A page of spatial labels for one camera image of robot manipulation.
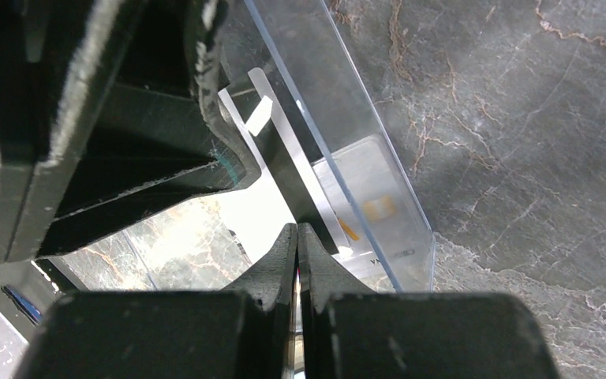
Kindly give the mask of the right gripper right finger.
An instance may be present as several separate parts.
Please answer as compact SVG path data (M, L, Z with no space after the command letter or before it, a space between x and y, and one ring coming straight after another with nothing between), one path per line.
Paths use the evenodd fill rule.
M557 378L533 313L499 292L378 293L297 228L309 378Z

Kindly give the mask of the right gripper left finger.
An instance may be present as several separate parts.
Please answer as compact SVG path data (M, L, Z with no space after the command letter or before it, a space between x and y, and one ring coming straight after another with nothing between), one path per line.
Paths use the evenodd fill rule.
M17 378L292 378L297 228L217 291L77 291L43 315Z

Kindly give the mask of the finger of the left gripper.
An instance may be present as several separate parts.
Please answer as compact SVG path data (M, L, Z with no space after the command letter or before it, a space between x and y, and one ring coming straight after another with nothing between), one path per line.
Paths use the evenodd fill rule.
M219 105L233 10L231 1L150 1L141 11L38 257L256 181L259 165Z

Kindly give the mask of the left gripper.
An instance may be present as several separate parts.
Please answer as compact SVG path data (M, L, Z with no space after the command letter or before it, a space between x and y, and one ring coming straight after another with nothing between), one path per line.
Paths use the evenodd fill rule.
M138 1L0 1L0 264L39 252L140 18Z

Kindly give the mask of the clear plastic card sleeve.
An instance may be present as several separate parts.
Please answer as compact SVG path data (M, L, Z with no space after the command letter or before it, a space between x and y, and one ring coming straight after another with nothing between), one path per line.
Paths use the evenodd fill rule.
M236 2L222 67L226 87L253 68L264 70L284 109L293 112L291 123L309 162L325 159L341 188L346 184L333 153L380 134L413 191L324 2Z

